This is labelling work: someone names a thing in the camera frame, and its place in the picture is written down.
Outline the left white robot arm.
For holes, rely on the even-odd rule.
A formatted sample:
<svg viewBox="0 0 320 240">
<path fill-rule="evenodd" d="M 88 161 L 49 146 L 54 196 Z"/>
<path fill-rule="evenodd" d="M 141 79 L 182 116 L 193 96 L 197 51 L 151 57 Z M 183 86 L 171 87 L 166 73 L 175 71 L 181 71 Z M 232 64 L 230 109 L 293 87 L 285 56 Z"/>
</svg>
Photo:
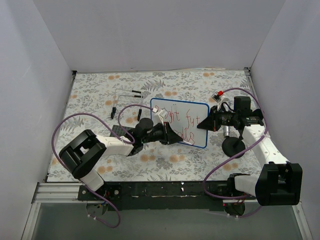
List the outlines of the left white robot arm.
<svg viewBox="0 0 320 240">
<path fill-rule="evenodd" d="M 86 185 L 95 200 L 101 200 L 107 193 L 103 178 L 95 170 L 101 157 L 130 157 L 142 151 L 146 143 L 172 145 L 182 141 L 183 138 L 168 122 L 154 124 L 150 118 L 142 118 L 120 139 L 96 135 L 90 129 L 84 130 L 59 152 L 59 158 L 73 178 Z"/>
</svg>

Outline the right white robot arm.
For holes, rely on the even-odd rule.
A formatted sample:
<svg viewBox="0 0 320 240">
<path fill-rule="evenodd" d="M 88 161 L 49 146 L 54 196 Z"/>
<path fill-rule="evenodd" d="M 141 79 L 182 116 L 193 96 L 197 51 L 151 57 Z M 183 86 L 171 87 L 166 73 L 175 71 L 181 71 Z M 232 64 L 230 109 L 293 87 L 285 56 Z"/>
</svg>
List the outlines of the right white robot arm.
<svg viewBox="0 0 320 240">
<path fill-rule="evenodd" d="M 233 159 L 240 158 L 249 145 L 261 166 L 258 176 L 231 174 L 227 179 L 227 195 L 232 199 L 243 193 L 251 195 L 261 206 L 297 205 L 301 195 L 302 167 L 291 163 L 276 148 L 266 133 L 262 111 L 251 109 L 248 96 L 234 97 L 233 107 L 220 93 L 212 98 L 217 104 L 197 128 L 213 132 L 224 128 L 222 151 Z"/>
</svg>

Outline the blue framed whiteboard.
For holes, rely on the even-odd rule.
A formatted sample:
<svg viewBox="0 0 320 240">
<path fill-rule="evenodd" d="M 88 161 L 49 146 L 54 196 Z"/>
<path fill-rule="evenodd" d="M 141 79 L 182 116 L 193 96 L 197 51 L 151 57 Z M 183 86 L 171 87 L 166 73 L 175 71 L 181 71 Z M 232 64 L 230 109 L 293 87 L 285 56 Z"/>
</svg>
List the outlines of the blue framed whiteboard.
<svg viewBox="0 0 320 240">
<path fill-rule="evenodd" d="M 169 122 L 171 128 L 183 138 L 192 143 L 193 147 L 206 148 L 208 131 L 198 129 L 197 125 L 209 114 L 210 107 L 206 103 L 173 99 L 152 98 L 150 107 L 166 109 L 164 121 Z"/>
</svg>

